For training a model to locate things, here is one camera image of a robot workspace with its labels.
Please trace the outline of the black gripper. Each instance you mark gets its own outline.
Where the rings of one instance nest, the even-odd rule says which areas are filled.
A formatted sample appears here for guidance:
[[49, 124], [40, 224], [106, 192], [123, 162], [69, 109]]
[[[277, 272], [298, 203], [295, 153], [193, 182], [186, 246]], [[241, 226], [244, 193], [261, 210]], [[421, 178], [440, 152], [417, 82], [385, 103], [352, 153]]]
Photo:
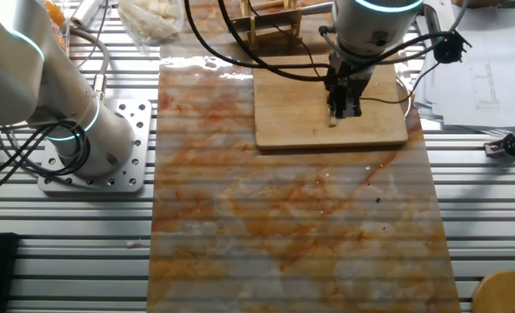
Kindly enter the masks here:
[[[327, 103], [330, 118], [346, 119], [361, 117], [360, 95], [371, 80], [373, 65], [365, 66], [358, 63], [346, 63], [336, 52], [328, 57], [329, 65], [327, 78], [324, 81], [328, 90]], [[334, 88], [343, 86], [345, 90], [336, 94]]]

